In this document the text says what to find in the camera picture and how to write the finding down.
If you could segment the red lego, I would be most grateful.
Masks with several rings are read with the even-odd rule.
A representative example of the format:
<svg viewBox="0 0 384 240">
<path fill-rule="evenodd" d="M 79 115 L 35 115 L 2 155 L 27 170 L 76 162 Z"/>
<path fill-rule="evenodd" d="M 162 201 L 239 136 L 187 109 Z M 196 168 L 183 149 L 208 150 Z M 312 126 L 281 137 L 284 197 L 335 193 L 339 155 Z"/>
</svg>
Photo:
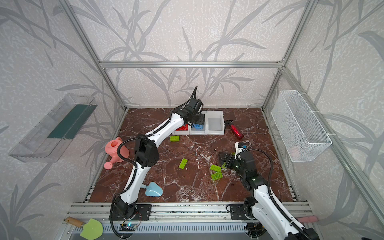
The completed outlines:
<svg viewBox="0 0 384 240">
<path fill-rule="evenodd" d="M 182 127 L 178 128 L 177 131 L 188 131 L 188 129 L 189 129 L 188 124 L 185 124 Z"/>
</svg>

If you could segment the green lego top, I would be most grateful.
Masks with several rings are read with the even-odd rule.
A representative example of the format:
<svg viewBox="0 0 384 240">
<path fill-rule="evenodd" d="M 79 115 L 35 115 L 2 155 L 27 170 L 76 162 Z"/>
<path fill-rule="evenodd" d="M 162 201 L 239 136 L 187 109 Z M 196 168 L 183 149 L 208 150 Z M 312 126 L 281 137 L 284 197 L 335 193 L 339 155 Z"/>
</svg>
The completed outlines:
<svg viewBox="0 0 384 240">
<path fill-rule="evenodd" d="M 179 142 L 180 141 L 180 136 L 170 136 L 170 141 L 171 142 Z"/>
</svg>

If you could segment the green lego bottom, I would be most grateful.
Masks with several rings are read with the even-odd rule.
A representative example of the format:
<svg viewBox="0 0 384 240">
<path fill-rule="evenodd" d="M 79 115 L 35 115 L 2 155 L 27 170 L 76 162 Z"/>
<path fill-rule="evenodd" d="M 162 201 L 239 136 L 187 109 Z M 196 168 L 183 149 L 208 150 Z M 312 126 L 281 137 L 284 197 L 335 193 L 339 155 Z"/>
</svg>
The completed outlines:
<svg viewBox="0 0 384 240">
<path fill-rule="evenodd" d="M 220 179 L 222 179 L 223 178 L 223 174 L 222 174 L 222 172 L 216 172 L 216 173 L 214 173 L 214 174 L 211 174 L 211 179 L 213 180 L 213 181 L 218 181 L 218 180 L 220 180 Z"/>
</svg>

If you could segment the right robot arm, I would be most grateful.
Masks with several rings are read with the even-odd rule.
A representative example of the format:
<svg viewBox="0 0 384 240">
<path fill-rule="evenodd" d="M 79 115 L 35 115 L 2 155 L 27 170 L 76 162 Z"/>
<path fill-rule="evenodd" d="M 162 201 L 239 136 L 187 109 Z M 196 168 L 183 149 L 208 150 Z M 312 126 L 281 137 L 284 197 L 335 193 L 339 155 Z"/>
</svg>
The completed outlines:
<svg viewBox="0 0 384 240">
<path fill-rule="evenodd" d="M 267 157 L 270 170 L 267 179 L 258 174 L 253 152 Z M 241 178 L 247 191 L 252 193 L 244 201 L 243 215 L 250 220 L 256 219 L 274 240 L 318 240 L 320 237 L 313 228 L 306 228 L 284 207 L 273 193 L 271 180 L 274 169 L 272 158 L 259 149 L 238 148 L 233 156 L 219 153 L 219 162 L 234 170 Z"/>
</svg>

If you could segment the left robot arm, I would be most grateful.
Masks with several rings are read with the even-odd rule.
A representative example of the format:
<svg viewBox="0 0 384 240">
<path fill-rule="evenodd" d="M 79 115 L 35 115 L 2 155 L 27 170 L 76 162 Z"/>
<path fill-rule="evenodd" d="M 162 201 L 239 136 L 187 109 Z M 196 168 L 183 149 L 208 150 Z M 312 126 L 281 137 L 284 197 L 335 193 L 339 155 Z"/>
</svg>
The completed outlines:
<svg viewBox="0 0 384 240">
<path fill-rule="evenodd" d="M 113 216 L 116 215 L 123 220 L 131 219 L 136 215 L 136 204 L 141 186 L 151 167 L 160 158 L 159 145 L 178 128 L 186 124 L 202 125 L 205 122 L 205 115 L 202 114 L 204 104 L 196 98 L 197 89 L 198 87 L 194 88 L 186 102 L 172 109 L 168 119 L 158 127 L 145 135 L 130 138 L 118 146 L 118 157 L 131 163 L 133 169 L 124 190 L 113 197 L 109 216 L 110 222 L 113 222 Z M 135 141 L 133 160 L 124 157 L 121 153 L 122 147 L 131 141 Z"/>
</svg>

